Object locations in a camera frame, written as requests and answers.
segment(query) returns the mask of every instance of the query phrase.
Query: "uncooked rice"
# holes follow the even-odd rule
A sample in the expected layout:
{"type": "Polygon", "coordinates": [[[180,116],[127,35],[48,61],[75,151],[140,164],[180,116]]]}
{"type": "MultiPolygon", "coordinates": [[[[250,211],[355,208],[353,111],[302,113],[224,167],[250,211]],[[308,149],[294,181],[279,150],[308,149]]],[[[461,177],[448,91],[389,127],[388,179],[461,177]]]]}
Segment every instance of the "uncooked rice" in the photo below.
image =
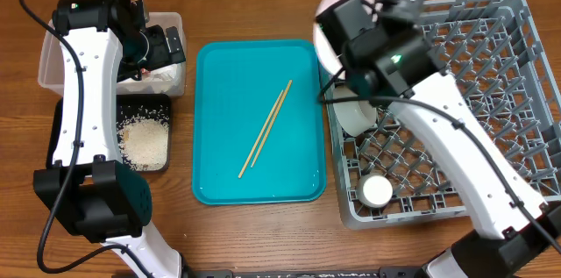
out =
{"type": "Polygon", "coordinates": [[[169,125],[145,117],[126,119],[118,128],[119,148],[123,157],[137,171],[163,168],[167,161],[169,125]]]}

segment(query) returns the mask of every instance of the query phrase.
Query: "chopstick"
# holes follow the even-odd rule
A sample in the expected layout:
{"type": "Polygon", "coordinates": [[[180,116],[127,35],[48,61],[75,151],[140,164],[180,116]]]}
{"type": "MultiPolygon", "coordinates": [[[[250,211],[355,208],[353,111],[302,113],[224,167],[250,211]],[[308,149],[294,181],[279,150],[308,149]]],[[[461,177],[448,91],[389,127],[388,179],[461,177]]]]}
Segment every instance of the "chopstick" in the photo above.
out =
{"type": "Polygon", "coordinates": [[[266,138],[269,136],[269,132],[271,131],[271,128],[273,128],[274,120],[277,118],[277,115],[279,114],[279,110],[281,110],[282,104],[284,103],[284,99],[287,97],[287,93],[288,90],[290,89],[290,85],[292,85],[292,80],[288,81],[288,85],[285,88],[284,93],[282,93],[282,98],[280,99],[279,107],[277,107],[277,110],[274,111],[273,120],[271,120],[271,124],[266,129],[265,137],[261,141],[261,145],[259,146],[259,149],[257,150],[257,154],[255,154],[255,158],[253,159],[252,168],[253,165],[255,165],[255,161],[259,157],[259,154],[261,153],[261,148],[263,148],[263,145],[265,144],[266,138]]]}
{"type": "Polygon", "coordinates": [[[284,90],[280,91],[279,96],[277,97],[276,102],[274,102],[273,108],[271,109],[271,111],[269,111],[269,116],[266,118],[265,123],[263,124],[263,128],[261,128],[261,132],[259,133],[259,136],[257,137],[257,139],[255,140],[255,143],[253,144],[252,147],[252,151],[249,152],[249,155],[247,156],[247,160],[245,160],[245,164],[242,167],[242,171],[239,172],[238,178],[242,178],[242,175],[244,174],[245,169],[247,168],[247,164],[249,163],[249,160],[251,159],[251,157],[253,156],[253,152],[255,151],[255,147],[257,146],[257,144],[259,143],[259,140],[261,139],[261,136],[263,135],[263,132],[265,131],[266,126],[269,123],[269,119],[271,119],[271,116],[273,115],[274,111],[277,108],[277,104],[279,104],[279,101],[282,97],[282,93],[284,92],[284,90]]]}

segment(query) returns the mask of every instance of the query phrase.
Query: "gray dish rack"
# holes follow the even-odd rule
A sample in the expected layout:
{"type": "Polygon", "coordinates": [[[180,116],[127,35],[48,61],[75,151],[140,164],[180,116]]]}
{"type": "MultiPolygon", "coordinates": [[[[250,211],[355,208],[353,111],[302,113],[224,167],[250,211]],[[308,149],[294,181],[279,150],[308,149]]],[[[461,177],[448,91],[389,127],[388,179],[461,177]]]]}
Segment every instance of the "gray dish rack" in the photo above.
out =
{"type": "MultiPolygon", "coordinates": [[[[561,200],[561,96],[526,0],[427,1],[422,26],[456,76],[465,102],[513,168],[547,201],[561,200]]],[[[379,110],[378,124],[356,138],[342,130],[333,106],[328,116],[345,226],[366,229],[466,215],[423,144],[389,111],[379,110]],[[373,170],[394,186],[383,209],[365,207],[355,194],[359,177],[373,170]]]]}

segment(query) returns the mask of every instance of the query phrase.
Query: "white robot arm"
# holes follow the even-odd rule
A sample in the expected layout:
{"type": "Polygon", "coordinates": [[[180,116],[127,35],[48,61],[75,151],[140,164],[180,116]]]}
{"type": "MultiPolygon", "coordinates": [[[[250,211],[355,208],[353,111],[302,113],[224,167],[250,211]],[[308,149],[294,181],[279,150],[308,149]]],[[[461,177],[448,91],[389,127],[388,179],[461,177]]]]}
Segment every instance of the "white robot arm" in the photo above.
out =
{"type": "Polygon", "coordinates": [[[384,104],[422,141],[458,191],[474,231],[419,276],[511,276],[547,246],[561,251],[554,239],[561,210],[513,170],[465,106],[453,75],[417,25],[423,1],[323,0],[314,41],[334,76],[319,100],[384,104]],[[357,97],[324,100],[343,72],[344,85],[357,97]]]}
{"type": "MultiPolygon", "coordinates": [[[[117,81],[141,77],[141,68],[153,70],[185,61],[181,44],[176,44],[180,39],[174,39],[179,37],[177,29],[168,28],[166,35],[157,25],[146,27],[141,0],[60,0],[53,25],[70,49],[60,44],[64,100],[53,168],[35,171],[35,192],[70,234],[83,235],[106,248],[120,246],[113,250],[137,276],[187,275],[182,256],[151,221],[152,198],[146,180],[122,164],[116,129],[117,81]],[[76,77],[78,66],[83,80],[76,77]],[[81,86],[82,96],[78,95],[81,86]],[[79,152],[73,160],[76,147],[79,152]],[[77,182],[64,186],[67,177],[77,182]],[[91,178],[92,184],[81,186],[85,178],[91,178]],[[62,196],[58,205],[57,196],[62,196]]],[[[64,271],[46,268],[42,256],[38,263],[49,273],[64,271]]]]}

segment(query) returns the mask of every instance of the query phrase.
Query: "clear plastic container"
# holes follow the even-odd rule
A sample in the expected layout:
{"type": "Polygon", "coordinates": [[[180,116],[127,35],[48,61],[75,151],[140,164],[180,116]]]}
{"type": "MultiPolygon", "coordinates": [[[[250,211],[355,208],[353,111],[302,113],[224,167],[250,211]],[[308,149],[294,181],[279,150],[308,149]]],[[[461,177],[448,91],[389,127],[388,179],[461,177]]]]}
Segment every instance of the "clear plastic container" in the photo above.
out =
{"type": "MultiPolygon", "coordinates": [[[[181,15],[175,12],[151,12],[150,21],[146,26],[160,25],[164,31],[175,26],[180,34],[183,52],[187,56],[187,41],[181,22],[181,15]]],[[[140,82],[125,80],[117,84],[117,94],[167,94],[168,96],[182,96],[185,91],[186,63],[174,64],[174,77],[171,80],[161,80],[149,77],[140,82]]],[[[62,96],[64,92],[64,62],[59,41],[49,32],[45,34],[41,58],[39,61],[39,76],[37,82],[42,88],[50,89],[62,96]]]]}

